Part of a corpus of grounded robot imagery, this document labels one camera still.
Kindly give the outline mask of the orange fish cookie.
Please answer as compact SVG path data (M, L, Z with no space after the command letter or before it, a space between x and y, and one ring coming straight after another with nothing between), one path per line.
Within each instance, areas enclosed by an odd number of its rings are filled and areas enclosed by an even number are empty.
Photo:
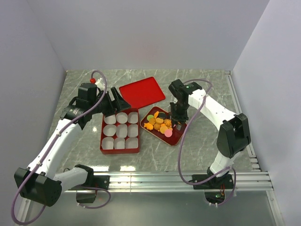
M149 122L145 123L143 127L146 128L147 130L153 130L154 129L153 125L150 124Z

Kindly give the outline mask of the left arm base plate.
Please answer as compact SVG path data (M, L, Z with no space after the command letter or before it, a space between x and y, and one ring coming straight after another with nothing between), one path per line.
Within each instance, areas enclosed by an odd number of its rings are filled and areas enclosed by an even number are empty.
M87 184L74 186L70 188L70 190L83 190L84 187L102 188L108 190L109 183L110 183L109 175L94 176L91 182L88 182Z

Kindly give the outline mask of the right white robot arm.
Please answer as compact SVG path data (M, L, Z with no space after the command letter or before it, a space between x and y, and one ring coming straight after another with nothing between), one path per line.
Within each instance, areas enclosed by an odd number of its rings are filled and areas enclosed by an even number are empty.
M187 110L193 107L218 129L218 153L207 171L208 185L218 188L234 160L251 143L249 122L245 114L236 114L211 98L209 91L197 82L198 80L182 82L180 79L171 82L168 89L176 102L170 104L170 117L173 125L187 123L190 126L196 116L188 118Z

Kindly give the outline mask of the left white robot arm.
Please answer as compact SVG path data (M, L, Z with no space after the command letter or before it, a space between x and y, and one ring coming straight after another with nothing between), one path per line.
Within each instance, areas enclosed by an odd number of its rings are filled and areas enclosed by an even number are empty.
M82 83L78 94L64 108L57 127L39 155L27 168L18 168L14 178L19 194L26 199L51 207L62 192L76 186L90 189L94 171L81 164L56 174L58 165L73 140L82 132L94 114L108 117L131 108L115 87L101 90L92 83Z

